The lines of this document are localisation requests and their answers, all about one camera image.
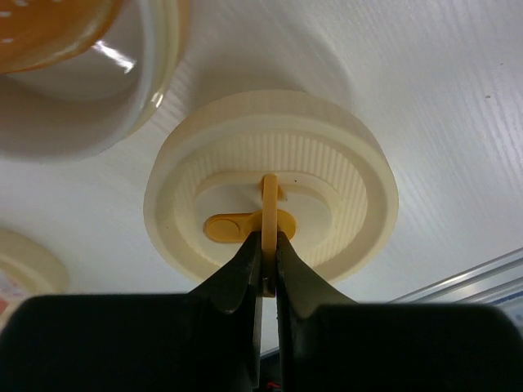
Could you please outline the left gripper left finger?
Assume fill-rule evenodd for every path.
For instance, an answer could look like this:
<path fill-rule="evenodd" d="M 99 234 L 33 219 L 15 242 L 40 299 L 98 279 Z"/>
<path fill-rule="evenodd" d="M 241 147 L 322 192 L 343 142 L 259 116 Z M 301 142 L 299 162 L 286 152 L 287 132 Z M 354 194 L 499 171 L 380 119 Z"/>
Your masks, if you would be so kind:
<path fill-rule="evenodd" d="M 1 334 L 4 391 L 250 391 L 260 378 L 261 236 L 191 292 L 46 295 Z"/>

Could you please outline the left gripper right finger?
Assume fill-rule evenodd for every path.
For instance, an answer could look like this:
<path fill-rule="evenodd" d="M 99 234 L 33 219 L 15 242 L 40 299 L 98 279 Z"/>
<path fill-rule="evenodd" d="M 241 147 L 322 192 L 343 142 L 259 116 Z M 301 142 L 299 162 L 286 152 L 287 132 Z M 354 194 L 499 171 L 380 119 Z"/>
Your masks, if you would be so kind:
<path fill-rule="evenodd" d="M 297 255 L 276 251 L 285 391 L 519 391 L 522 338 L 499 309 L 476 304 L 362 304 Z"/>

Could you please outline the cream lid orange knob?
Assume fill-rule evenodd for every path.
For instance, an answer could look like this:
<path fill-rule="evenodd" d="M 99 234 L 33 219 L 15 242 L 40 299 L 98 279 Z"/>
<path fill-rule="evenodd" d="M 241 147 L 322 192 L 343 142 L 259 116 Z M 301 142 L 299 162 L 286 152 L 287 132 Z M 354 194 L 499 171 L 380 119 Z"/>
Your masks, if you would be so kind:
<path fill-rule="evenodd" d="M 198 109 L 164 141 L 145 190 L 151 242 L 205 280 L 253 232 L 267 257 L 287 235 L 336 282 L 372 260 L 399 195 L 372 132 L 346 109 L 298 91 L 250 91 Z"/>

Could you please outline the cream lid pink knob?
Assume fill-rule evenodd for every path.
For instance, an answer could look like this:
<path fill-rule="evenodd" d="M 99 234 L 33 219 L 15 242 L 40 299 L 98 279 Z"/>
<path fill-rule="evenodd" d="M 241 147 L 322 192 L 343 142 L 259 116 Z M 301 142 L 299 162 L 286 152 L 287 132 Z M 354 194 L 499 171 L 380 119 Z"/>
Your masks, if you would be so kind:
<path fill-rule="evenodd" d="M 1 230 L 1 325 L 33 296 L 69 289 L 64 264 L 45 247 L 22 234 Z"/>

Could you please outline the orange bread roll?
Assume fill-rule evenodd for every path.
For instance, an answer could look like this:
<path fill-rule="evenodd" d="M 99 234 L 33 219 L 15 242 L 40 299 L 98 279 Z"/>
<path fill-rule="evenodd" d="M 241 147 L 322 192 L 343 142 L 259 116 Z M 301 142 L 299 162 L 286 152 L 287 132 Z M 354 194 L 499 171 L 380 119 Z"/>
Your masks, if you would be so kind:
<path fill-rule="evenodd" d="M 2 1 L 1 73 L 40 69 L 85 52 L 122 1 Z"/>

